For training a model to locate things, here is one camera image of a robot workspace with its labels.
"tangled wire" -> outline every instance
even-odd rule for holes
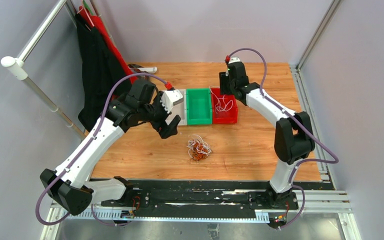
[[[190,159],[194,161],[200,161],[208,158],[210,153],[213,152],[210,148],[210,145],[206,143],[199,135],[194,134],[192,136],[196,137],[193,137],[187,142],[187,147],[189,148],[187,153],[189,154]]]
[[[225,101],[225,95],[223,97],[218,97],[212,90],[212,86],[209,86],[209,91],[212,95],[214,95],[215,99],[217,100],[217,103],[214,105],[215,112],[228,112],[233,108],[233,100],[230,100],[226,103]]]

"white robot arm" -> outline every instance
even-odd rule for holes
[[[312,133],[306,112],[295,112],[267,94],[260,85],[250,83],[244,64],[237,57],[226,61],[227,71],[219,73],[221,94],[234,95],[244,105],[256,110],[275,127],[274,150],[278,156],[276,170],[267,186],[266,199],[270,206],[283,205],[292,193],[294,168],[315,148],[314,141],[292,121],[285,112],[295,116]]]
[[[162,139],[177,134],[180,117],[177,115],[168,125],[166,118],[173,106],[183,101],[183,96],[175,89],[159,91],[150,104],[156,89],[155,84],[147,80],[136,80],[128,94],[109,104],[108,111],[102,115],[102,123],[99,118],[93,130],[63,163],[55,170],[45,169],[42,172],[40,179],[47,188],[57,175],[65,171],[47,193],[71,215],[80,214],[90,204],[120,200],[130,190],[128,181],[119,176],[109,180],[87,181],[87,176],[99,159],[129,128],[150,122]],[[80,152],[75,163],[70,165]]]

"metal floor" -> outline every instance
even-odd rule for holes
[[[294,213],[289,213],[291,220]],[[95,220],[66,219],[57,240],[344,240],[336,213],[305,213],[277,231],[264,223],[133,221],[109,227]]]

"white cable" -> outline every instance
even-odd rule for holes
[[[196,135],[196,134],[193,134],[192,136],[196,136],[197,138],[194,138],[192,137],[192,139],[190,139],[189,141],[187,141],[187,147],[189,148],[189,150],[187,151],[187,153],[189,154],[189,157],[192,159],[193,156],[191,155],[191,151],[196,151],[197,153],[200,153],[200,154],[205,154],[205,155],[209,155],[210,153],[212,153],[213,151],[211,150],[211,147],[208,143],[206,143],[203,138],[199,135]],[[202,145],[202,150],[200,149],[197,149],[195,148],[194,149],[194,145],[195,144],[200,144]]]
[[[209,91],[212,95],[214,95],[214,97],[217,99],[217,104],[214,105],[214,110],[215,112],[227,112],[229,110],[231,110],[233,108],[233,100],[230,100],[227,102],[225,102],[225,96],[223,97],[217,97],[217,95],[211,90],[211,87],[214,87],[214,86],[209,86]]]

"wooden table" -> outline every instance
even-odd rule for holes
[[[158,67],[157,75],[177,89],[218,86],[223,63],[140,63]],[[246,63],[250,82],[260,83],[261,63]],[[268,63],[264,88],[286,107],[300,111],[300,103],[287,63]],[[153,80],[160,90],[164,86]],[[150,124],[133,127],[100,159],[93,178],[268,181],[275,171],[274,127],[239,101],[237,124],[179,126],[178,134],[161,139]],[[213,153],[203,161],[190,160],[190,135],[200,135]],[[317,165],[303,164],[295,180],[320,181]]]

